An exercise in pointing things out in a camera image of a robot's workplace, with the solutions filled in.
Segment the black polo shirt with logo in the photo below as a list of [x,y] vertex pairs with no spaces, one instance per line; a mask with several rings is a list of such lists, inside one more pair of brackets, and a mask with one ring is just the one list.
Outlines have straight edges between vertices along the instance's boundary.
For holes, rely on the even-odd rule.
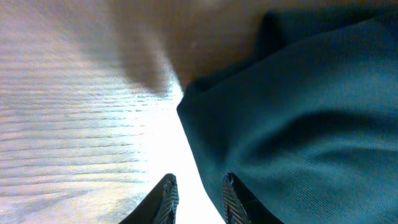
[[177,113],[223,218],[233,173],[283,223],[397,222],[396,7],[267,13]]

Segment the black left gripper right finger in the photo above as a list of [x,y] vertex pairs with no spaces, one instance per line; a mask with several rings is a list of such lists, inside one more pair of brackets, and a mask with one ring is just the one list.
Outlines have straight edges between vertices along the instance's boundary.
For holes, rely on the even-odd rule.
[[233,173],[223,179],[226,224],[284,224]]

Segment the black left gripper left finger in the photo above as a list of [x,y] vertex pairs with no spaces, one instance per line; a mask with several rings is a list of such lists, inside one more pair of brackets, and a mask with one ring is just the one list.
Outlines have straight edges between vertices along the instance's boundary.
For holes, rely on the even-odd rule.
[[175,224],[178,204],[176,176],[166,174],[120,224]]

